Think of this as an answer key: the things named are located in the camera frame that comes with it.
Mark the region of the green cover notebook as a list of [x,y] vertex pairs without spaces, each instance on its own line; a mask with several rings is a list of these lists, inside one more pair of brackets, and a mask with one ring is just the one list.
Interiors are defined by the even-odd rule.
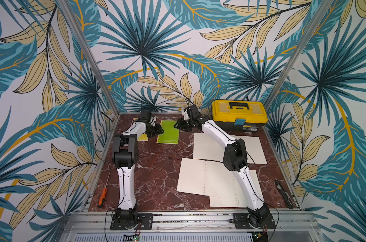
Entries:
[[174,127],[176,123],[177,123],[177,121],[172,121],[172,120],[162,120],[161,121],[161,127],[164,130],[164,133],[158,135],[157,143],[172,144],[172,145],[178,144],[180,130],[176,129]]

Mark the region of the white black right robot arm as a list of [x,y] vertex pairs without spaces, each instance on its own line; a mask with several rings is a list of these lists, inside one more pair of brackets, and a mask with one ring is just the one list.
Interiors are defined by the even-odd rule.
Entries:
[[193,115],[188,119],[180,118],[174,127],[185,132],[197,128],[216,141],[224,150],[224,166],[233,173],[246,199],[249,226],[252,228],[275,226],[270,209],[261,198],[249,174],[248,154],[242,139],[233,138],[207,115]]

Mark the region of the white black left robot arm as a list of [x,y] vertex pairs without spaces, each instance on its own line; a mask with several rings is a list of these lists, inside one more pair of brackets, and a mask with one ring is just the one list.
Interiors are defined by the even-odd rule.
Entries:
[[119,182],[119,201],[113,212],[113,224],[125,228],[134,228],[138,224],[134,191],[134,173],[139,159],[138,138],[143,134],[152,138],[163,133],[160,124],[134,121],[125,132],[113,137],[112,162]]

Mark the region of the open lined notebook back right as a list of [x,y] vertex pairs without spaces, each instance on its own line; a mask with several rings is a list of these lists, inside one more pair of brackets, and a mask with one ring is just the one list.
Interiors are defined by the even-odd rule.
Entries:
[[[234,136],[234,138],[241,138],[244,140],[248,155],[248,163],[251,164],[267,164],[264,151],[259,137],[250,136]],[[194,159],[223,161],[224,148],[213,140],[209,135],[204,133],[194,134]]]

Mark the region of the open lined notebook front right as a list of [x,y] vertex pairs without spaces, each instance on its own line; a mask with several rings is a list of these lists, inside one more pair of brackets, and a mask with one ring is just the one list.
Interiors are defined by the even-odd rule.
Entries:
[[229,198],[218,198],[210,196],[211,207],[224,207],[224,208],[246,208],[246,198],[242,192],[234,175],[230,172],[228,175],[229,181]]

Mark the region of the yellow black toolbox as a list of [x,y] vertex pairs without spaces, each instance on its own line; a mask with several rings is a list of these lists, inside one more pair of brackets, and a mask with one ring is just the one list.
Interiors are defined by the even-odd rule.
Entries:
[[216,100],[212,117],[225,131],[256,132],[268,122],[263,104],[253,101]]

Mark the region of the black utility knife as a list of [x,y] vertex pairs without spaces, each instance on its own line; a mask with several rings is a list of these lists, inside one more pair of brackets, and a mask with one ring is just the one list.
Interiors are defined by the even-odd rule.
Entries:
[[287,194],[287,192],[283,188],[283,186],[280,183],[280,181],[275,180],[275,185],[276,185],[277,190],[280,192],[282,198],[284,199],[284,202],[285,202],[286,207],[288,209],[294,209],[293,201],[291,200],[290,196]]

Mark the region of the orange handled screwdriver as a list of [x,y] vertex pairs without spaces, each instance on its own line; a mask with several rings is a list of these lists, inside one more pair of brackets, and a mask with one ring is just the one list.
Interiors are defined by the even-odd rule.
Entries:
[[107,184],[108,184],[109,178],[110,178],[110,173],[108,174],[105,186],[104,186],[104,188],[103,188],[103,190],[100,194],[98,205],[97,205],[98,208],[102,208],[105,204],[106,194],[107,194],[107,191],[108,191]]

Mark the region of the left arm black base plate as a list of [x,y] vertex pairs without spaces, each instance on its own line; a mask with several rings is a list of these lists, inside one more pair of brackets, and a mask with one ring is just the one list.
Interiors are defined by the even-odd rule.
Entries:
[[152,213],[140,213],[136,218],[123,219],[122,216],[113,215],[110,225],[111,231],[134,231],[140,229],[140,231],[150,231],[153,225]]

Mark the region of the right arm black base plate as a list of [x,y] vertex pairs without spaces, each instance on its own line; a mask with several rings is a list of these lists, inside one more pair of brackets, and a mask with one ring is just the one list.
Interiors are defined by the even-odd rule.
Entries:
[[236,229],[275,229],[276,227],[272,214],[259,217],[249,213],[234,213],[233,220]]

